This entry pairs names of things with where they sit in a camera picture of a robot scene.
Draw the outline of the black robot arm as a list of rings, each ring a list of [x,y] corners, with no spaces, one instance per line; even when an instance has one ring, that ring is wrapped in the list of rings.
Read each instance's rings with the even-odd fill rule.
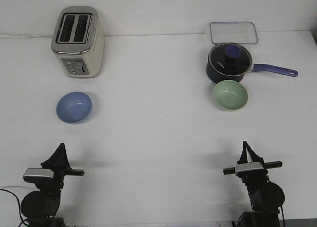
[[[21,202],[21,213],[30,227],[64,227],[64,218],[57,217],[64,178],[83,176],[84,170],[75,170],[70,164],[64,143],[60,143],[55,152],[40,168],[28,168],[23,180],[33,183],[37,190],[28,193]]]
[[[265,162],[243,142],[242,153],[237,165],[223,169],[224,175],[233,174],[245,184],[251,204],[251,211],[243,212],[235,227],[279,227],[278,215],[285,220],[282,205],[285,194],[282,188],[270,181],[268,170],[282,167],[281,161]]]

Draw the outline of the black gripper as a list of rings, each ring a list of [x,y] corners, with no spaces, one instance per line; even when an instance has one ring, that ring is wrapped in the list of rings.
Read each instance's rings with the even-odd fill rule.
[[[243,180],[244,182],[251,181],[259,181],[263,180],[265,176],[268,174],[268,169],[280,168],[282,167],[282,161],[273,161],[273,162],[264,162],[264,159],[258,156],[247,141],[243,141],[243,148],[240,159],[237,161],[237,165],[246,164],[248,162],[247,152],[249,153],[250,159],[252,162],[259,162],[263,165],[263,170],[255,170],[255,171],[247,171],[243,174],[239,174],[238,178]],[[235,167],[224,168],[222,170],[224,175],[230,175],[235,173]]]
[[[70,167],[66,147],[61,143],[55,152],[46,161],[41,163],[43,168],[51,168],[53,171],[52,187],[63,187],[65,176],[83,176],[84,170],[76,170]]]

